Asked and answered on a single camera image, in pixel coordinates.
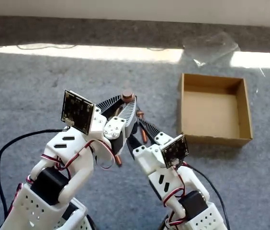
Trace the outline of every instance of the clear plastic sheet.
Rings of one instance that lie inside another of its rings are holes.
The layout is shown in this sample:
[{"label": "clear plastic sheet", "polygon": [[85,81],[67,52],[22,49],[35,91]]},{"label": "clear plastic sheet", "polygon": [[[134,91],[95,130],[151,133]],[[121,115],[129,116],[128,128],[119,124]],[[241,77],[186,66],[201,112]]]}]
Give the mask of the clear plastic sheet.
[{"label": "clear plastic sheet", "polygon": [[266,77],[261,68],[236,67],[232,60],[241,52],[238,44],[225,32],[183,40],[185,55],[191,58],[199,72],[207,75],[245,78],[251,105],[259,97],[260,84]]},{"label": "clear plastic sheet", "polygon": [[198,67],[212,63],[220,57],[239,50],[238,44],[225,32],[183,40],[186,55],[190,56]]}]

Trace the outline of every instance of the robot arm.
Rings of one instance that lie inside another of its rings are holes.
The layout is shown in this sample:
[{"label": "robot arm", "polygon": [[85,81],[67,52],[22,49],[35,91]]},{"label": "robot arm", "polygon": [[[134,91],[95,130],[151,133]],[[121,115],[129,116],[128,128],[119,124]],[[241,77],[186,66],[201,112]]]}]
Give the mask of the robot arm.
[{"label": "robot arm", "polygon": [[1,229],[94,229],[86,207],[74,196],[92,175],[94,158],[114,163],[114,156],[121,154],[136,123],[135,112],[134,96],[128,103],[119,95],[96,105],[65,91],[62,121],[71,128],[47,143]]},{"label": "robot arm", "polygon": [[160,229],[226,230],[208,191],[183,161],[188,155],[184,135],[172,138],[147,121],[139,119],[139,124],[152,145],[147,148],[134,136],[127,144],[158,198],[172,210]]}]

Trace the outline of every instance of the black wire on floor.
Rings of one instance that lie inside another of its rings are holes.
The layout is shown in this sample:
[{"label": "black wire on floor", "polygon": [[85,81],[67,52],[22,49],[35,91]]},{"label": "black wire on floor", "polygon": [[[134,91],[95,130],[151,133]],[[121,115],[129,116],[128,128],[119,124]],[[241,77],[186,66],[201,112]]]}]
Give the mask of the black wire on floor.
[{"label": "black wire on floor", "polygon": [[[34,136],[34,135],[37,135],[37,134],[42,134],[42,133],[59,133],[59,132],[62,132],[62,131],[67,131],[67,129],[45,129],[45,130],[40,130],[40,131],[36,131],[36,132],[32,132],[32,133],[27,133],[27,134],[24,134],[22,136],[19,136],[13,140],[11,140],[9,143],[7,143],[6,145],[3,146],[3,148],[0,150],[0,164],[1,164],[1,157],[2,157],[2,154],[3,152],[9,147],[11,146],[12,144],[14,144],[15,142],[21,140],[21,139],[24,139],[24,138],[27,138],[27,137],[30,137],[30,136]],[[0,178],[0,198],[1,198],[1,201],[2,201],[2,205],[3,205],[3,210],[4,210],[4,219],[7,218],[8,216],[8,209],[7,209],[7,205],[6,205],[6,199],[5,199],[5,196],[4,196],[4,193],[3,193],[3,189],[2,189],[2,185],[1,185],[1,178]]]},{"label": "black wire on floor", "polygon": [[207,178],[207,176],[205,176],[202,172],[200,172],[199,170],[195,169],[194,167],[192,167],[191,165],[189,165],[188,163],[185,165],[186,167],[188,168],[191,168],[193,169],[194,171],[196,171],[198,174],[200,174],[201,176],[203,176],[207,182],[211,185],[211,187],[213,188],[213,190],[215,191],[215,193],[217,194],[219,200],[220,200],[220,203],[221,203],[221,206],[222,206],[222,209],[223,209],[223,213],[224,213],[224,216],[225,216],[225,222],[226,222],[226,227],[227,227],[227,230],[231,230],[230,229],[230,223],[229,223],[229,219],[227,217],[227,213],[226,213],[226,209],[225,209],[225,204],[219,194],[219,192],[217,191],[217,189],[215,188],[215,186],[213,185],[213,183],[210,181],[210,179]]}]

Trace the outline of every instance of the cardboard box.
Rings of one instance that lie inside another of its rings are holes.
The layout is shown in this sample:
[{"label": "cardboard box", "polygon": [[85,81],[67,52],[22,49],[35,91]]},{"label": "cardboard box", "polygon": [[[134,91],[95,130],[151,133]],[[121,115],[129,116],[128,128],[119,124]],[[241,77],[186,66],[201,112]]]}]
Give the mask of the cardboard box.
[{"label": "cardboard box", "polygon": [[241,147],[253,139],[246,80],[182,74],[178,133],[188,142]]}]

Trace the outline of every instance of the black circuit board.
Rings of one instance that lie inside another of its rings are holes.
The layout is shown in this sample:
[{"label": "black circuit board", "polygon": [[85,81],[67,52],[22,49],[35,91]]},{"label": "black circuit board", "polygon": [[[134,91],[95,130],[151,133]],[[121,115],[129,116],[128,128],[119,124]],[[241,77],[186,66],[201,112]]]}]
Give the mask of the black circuit board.
[{"label": "black circuit board", "polygon": [[74,122],[73,127],[88,135],[95,105],[87,99],[65,90],[61,121]]},{"label": "black circuit board", "polygon": [[181,166],[184,158],[189,154],[185,135],[161,150],[166,168]]}]

